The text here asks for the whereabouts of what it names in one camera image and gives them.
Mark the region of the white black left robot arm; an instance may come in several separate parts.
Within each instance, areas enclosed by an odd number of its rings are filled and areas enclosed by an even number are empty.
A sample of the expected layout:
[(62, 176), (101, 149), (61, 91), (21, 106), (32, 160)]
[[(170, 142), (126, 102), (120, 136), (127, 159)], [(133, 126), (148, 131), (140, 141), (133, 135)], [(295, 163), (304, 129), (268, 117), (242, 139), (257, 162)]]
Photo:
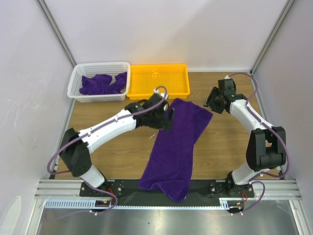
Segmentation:
[(91, 161), (91, 154), (106, 142), (138, 127), (171, 130), (174, 109), (167, 95), (155, 93), (149, 99), (132, 102), (113, 117), (87, 129), (68, 129), (62, 140), (60, 158), (73, 177), (90, 185), (97, 196), (108, 190), (107, 179)]

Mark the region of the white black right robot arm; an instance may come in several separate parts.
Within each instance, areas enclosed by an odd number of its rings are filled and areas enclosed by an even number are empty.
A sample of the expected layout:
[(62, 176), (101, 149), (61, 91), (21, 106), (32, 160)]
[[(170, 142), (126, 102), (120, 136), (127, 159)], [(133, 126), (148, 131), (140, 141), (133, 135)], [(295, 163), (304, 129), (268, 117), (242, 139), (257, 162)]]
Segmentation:
[(250, 105), (249, 100), (236, 91), (236, 84), (229, 76), (218, 81), (205, 103), (213, 112), (223, 111), (233, 115), (250, 134), (246, 162), (228, 173), (223, 191), (231, 197), (238, 196), (255, 178), (287, 161), (286, 132), (264, 120)]

